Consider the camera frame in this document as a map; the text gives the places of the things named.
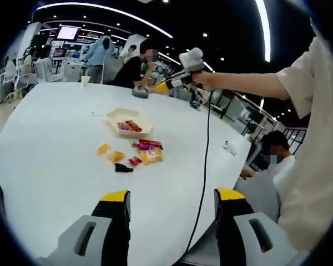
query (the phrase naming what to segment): light blue shirt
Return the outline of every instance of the light blue shirt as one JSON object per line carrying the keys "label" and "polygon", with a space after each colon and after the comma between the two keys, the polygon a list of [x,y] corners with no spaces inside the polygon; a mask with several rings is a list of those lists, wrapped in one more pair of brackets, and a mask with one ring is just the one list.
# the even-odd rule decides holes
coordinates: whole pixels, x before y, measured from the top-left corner
{"label": "light blue shirt", "polygon": [[89,51],[85,55],[85,60],[89,61],[89,65],[103,65],[105,57],[112,57],[115,51],[115,45],[110,39],[110,47],[105,50],[103,45],[104,38],[96,41],[90,46]]}

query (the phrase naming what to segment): black shirt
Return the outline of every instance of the black shirt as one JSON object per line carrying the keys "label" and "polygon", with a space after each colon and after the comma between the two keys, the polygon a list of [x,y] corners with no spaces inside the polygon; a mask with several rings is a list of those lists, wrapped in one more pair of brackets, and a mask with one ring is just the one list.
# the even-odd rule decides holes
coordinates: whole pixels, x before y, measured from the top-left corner
{"label": "black shirt", "polygon": [[140,66],[142,61],[139,57],[132,57],[129,59],[117,73],[111,85],[134,88],[134,81],[140,81]]}

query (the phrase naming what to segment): paper tray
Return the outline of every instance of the paper tray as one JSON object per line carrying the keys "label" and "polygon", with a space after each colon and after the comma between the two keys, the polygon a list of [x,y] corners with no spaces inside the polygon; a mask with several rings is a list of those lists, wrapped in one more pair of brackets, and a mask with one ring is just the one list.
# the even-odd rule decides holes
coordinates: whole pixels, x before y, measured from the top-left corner
{"label": "paper tray", "polygon": [[[107,120],[112,128],[121,136],[134,137],[141,139],[149,134],[153,128],[153,124],[138,111],[116,108],[106,114]],[[141,132],[122,130],[117,127],[117,123],[133,120],[141,129]]]}

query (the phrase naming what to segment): monitor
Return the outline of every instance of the monitor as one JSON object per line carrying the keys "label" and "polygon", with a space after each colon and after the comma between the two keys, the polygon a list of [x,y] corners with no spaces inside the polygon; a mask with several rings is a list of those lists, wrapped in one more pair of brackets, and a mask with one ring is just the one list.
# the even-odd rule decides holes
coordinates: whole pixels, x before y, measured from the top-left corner
{"label": "monitor", "polygon": [[57,35],[57,39],[75,40],[78,30],[79,30],[79,28],[76,28],[76,27],[61,26],[59,33]]}
{"label": "monitor", "polygon": [[66,52],[66,48],[56,48],[54,50],[53,57],[65,57]]}

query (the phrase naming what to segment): paper cup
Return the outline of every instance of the paper cup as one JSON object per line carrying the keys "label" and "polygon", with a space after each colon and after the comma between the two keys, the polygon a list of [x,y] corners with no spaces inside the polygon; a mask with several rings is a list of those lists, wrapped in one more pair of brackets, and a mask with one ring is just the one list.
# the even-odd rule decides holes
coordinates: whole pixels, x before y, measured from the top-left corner
{"label": "paper cup", "polygon": [[89,83],[90,76],[82,76],[82,85],[85,86]]}

